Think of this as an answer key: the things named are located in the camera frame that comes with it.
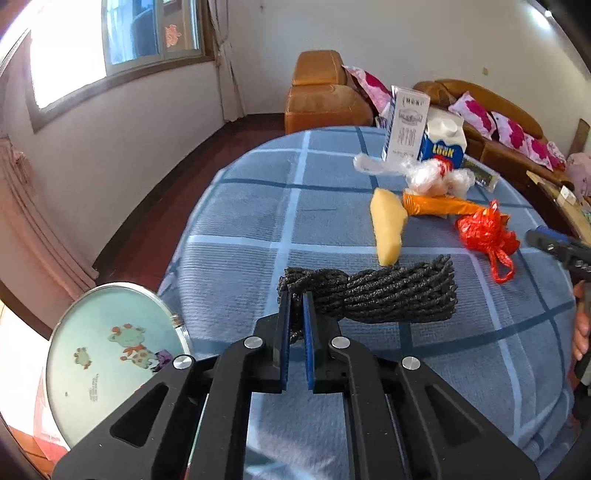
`sofa armrest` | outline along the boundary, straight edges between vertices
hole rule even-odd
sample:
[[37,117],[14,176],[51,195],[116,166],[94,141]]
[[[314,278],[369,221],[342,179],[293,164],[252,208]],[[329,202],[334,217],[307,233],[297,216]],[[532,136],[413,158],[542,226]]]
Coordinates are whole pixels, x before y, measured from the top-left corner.
[[457,99],[439,82],[419,82],[413,87],[413,89],[429,95],[431,105],[447,108],[457,101]]

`blue milk carton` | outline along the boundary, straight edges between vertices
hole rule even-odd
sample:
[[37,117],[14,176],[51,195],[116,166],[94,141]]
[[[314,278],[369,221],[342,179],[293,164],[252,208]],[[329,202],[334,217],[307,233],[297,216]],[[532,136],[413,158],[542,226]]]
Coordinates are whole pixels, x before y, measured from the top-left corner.
[[438,158],[452,168],[460,168],[467,147],[463,124],[461,116],[431,107],[418,159]]

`orange leather sofa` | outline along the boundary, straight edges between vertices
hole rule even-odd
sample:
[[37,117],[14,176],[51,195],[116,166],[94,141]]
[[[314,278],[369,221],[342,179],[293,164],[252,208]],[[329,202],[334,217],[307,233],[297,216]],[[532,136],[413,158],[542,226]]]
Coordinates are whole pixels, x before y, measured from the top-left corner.
[[340,125],[371,126],[374,113],[334,50],[300,54],[285,104],[285,133]]
[[[431,97],[432,105],[438,105],[445,109],[455,103],[465,92],[470,92],[488,112],[498,112],[505,115],[520,124],[525,133],[544,143],[548,141],[542,127],[530,114],[502,96],[474,83],[462,80],[436,80],[417,83],[414,89],[428,94]],[[520,152],[495,140],[495,136],[492,141],[484,138],[467,122],[464,122],[464,132],[468,143],[466,153],[496,170],[520,192],[524,192],[531,183],[527,176],[528,170],[558,186],[566,185],[573,190],[573,183],[563,171],[554,170],[552,172],[538,165]]]

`tablecloth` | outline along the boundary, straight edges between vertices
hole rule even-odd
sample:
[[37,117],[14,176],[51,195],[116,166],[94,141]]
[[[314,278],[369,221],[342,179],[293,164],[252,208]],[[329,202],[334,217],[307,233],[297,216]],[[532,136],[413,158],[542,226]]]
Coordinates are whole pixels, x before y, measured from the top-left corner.
[[[384,131],[325,128],[273,140],[220,171],[194,208],[159,295],[180,312],[196,356],[221,353],[277,311],[284,268],[378,268],[369,202],[376,187],[401,193],[402,177],[353,168],[359,152],[379,157]],[[527,246],[543,221],[506,181],[493,194],[522,245],[517,273],[504,285],[485,255],[465,250],[452,218],[410,218],[400,263],[451,254],[456,313],[423,325],[341,321],[344,335],[381,356],[417,356],[503,431],[547,476],[573,441],[566,381],[575,302],[570,280],[552,257]],[[245,478],[348,478],[340,395],[307,391],[304,351],[291,347],[287,392],[255,394]]]

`orange plastic bag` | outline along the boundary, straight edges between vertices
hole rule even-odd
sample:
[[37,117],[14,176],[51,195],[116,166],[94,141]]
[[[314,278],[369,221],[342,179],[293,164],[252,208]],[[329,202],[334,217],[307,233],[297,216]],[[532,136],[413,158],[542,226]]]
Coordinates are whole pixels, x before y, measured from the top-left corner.
[[[509,255],[513,255],[521,243],[517,240],[515,232],[505,230],[496,200],[491,202],[489,208],[458,219],[456,226],[467,249],[488,255],[492,278],[498,284],[505,283],[515,276],[515,265]],[[504,277],[499,277],[497,260],[509,268],[509,273]]]

